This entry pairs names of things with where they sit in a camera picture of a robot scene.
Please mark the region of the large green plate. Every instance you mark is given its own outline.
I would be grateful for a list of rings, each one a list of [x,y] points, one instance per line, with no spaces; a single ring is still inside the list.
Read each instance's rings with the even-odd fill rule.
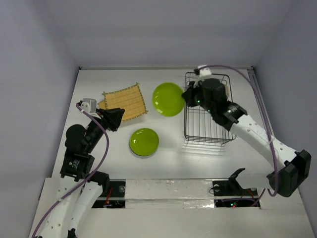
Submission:
[[[153,92],[153,106],[159,114],[165,117],[174,117],[185,106],[182,94],[183,89],[177,84],[171,82],[162,83]]]

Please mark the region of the fan-shaped bamboo tray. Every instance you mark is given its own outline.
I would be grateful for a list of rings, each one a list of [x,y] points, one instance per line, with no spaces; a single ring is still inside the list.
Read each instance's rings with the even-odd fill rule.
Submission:
[[[103,110],[106,110],[107,107],[106,107],[106,103],[104,100],[98,102],[98,106],[99,106],[99,109],[103,109]]]

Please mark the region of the square bamboo tray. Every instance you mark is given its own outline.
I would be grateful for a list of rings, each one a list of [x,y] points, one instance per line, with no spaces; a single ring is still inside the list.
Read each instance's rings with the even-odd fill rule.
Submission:
[[[107,109],[124,109],[122,121],[128,121],[148,112],[139,83],[113,92],[103,92]]]

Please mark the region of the small green plate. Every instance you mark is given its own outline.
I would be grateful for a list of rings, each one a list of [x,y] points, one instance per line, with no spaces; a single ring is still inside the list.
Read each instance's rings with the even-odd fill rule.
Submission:
[[[159,147],[159,136],[150,128],[140,128],[132,133],[129,139],[132,152],[138,156],[150,156]]]

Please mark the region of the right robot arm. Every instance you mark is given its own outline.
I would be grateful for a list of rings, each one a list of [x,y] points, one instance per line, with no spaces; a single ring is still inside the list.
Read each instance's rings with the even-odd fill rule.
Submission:
[[[297,151],[266,132],[243,107],[228,100],[227,86],[220,80],[191,81],[182,98],[188,107],[203,108],[216,124],[240,137],[271,163],[274,171],[266,177],[279,195],[290,197],[308,177],[311,154]]]

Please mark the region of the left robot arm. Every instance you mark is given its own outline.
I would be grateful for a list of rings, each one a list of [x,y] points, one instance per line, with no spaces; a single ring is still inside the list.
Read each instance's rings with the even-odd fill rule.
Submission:
[[[95,160],[91,152],[108,130],[118,130],[125,110],[79,111],[91,121],[87,127],[75,124],[66,131],[56,201],[35,227],[34,238],[77,237],[96,200],[111,193],[109,175],[91,169]]]

